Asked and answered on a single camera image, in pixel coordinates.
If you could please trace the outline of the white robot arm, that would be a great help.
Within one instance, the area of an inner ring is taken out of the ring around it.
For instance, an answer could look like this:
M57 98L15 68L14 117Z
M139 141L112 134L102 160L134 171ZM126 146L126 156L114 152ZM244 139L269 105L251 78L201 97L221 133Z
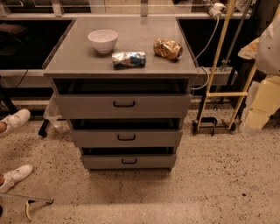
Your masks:
M279 10L261 36L243 47L238 56L255 60L256 69L266 75L261 82L252 82L241 115L241 132L252 135L259 132L280 109Z

